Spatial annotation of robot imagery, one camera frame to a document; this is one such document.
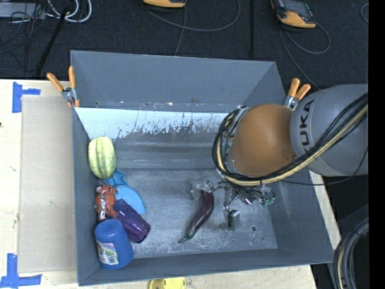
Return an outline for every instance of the light blue toy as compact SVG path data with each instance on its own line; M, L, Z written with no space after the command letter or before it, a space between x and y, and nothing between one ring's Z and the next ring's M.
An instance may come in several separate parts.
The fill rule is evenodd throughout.
M145 214L146 208L140 195L134 190L125 180L126 174L115 169L112 177L105 179L104 183L111 185L118 191L115 194L116 200L123 199L131 206L137 213Z

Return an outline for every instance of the orange clamp handle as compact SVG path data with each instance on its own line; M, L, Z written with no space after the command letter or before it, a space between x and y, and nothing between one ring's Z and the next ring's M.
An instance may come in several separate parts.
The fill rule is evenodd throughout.
M47 78L50 80L50 82L55 86L55 88L59 92L63 92L64 90L63 85L59 82L59 80L56 78L56 76L53 73L47 73Z
M70 66L68 68L68 78L70 80L71 88L76 88L76 80L75 80L75 73L73 72L73 66Z
M310 90L311 86L310 84L304 84L300 89L299 91L297 92L297 94L295 95L295 98L298 99L299 101L302 100L302 98L304 98L304 96L306 95L306 93Z
M288 96L290 96L291 98L294 98L299 87L300 87L300 80L298 78L293 78L293 80L291 81Z

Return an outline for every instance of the label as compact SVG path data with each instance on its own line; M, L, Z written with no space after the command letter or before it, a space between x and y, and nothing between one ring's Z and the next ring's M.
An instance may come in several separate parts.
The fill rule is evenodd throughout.
M97 254L99 255L99 260L110 266L119 264L118 255L115 250L114 243L102 243L96 240L97 244Z

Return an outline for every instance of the gray bin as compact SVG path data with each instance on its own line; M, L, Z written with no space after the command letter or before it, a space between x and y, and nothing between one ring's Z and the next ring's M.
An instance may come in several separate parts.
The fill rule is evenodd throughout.
M307 169L291 183L271 184L276 200L269 207L235 200L241 224L234 232L219 228L224 193L215 191L210 219L178 244L198 207L191 181L217 176L211 146L221 119L243 105L283 104L274 62L72 51L71 65L81 100L73 110L79 285L333 261L315 189L303 185L312 183ZM142 197L152 227L119 270L102 268L96 251L97 178L87 148L98 135L112 137L117 168Z

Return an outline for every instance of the purple cup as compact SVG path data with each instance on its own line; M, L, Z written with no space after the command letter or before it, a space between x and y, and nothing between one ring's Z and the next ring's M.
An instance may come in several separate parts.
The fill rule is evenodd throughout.
M114 205L117 216L128 238L133 243L141 243L150 232L151 226L124 199L119 199Z

